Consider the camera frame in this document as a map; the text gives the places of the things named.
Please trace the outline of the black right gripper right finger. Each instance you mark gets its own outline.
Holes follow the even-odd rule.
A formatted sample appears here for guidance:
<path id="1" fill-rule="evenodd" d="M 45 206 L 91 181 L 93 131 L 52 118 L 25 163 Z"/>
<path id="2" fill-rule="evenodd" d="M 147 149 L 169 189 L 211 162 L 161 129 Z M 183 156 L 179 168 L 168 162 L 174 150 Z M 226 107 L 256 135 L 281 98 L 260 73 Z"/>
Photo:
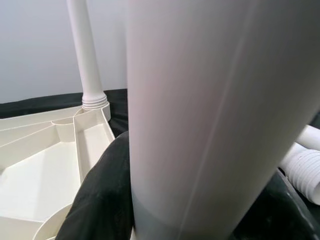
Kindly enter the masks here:
<path id="1" fill-rule="evenodd" d="M 320 240 L 320 221 L 277 170 L 229 240 Z"/>

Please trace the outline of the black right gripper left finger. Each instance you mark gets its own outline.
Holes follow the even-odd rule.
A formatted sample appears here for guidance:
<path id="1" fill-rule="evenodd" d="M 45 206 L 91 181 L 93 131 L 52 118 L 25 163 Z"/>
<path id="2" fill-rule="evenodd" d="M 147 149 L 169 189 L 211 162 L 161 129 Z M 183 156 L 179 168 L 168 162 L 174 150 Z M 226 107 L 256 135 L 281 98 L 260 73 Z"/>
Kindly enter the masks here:
<path id="1" fill-rule="evenodd" d="M 130 240 L 133 226 L 129 133 L 125 131 L 86 175 L 56 240 Z"/>

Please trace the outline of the white plastic table top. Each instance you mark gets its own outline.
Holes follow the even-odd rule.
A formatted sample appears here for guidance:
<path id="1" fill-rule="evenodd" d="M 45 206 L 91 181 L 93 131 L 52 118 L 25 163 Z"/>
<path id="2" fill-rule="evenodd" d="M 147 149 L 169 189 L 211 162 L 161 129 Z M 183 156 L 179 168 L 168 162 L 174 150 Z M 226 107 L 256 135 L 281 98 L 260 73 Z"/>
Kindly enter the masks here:
<path id="1" fill-rule="evenodd" d="M 110 107 L 0 119 L 0 240 L 54 240 L 114 140 Z"/>

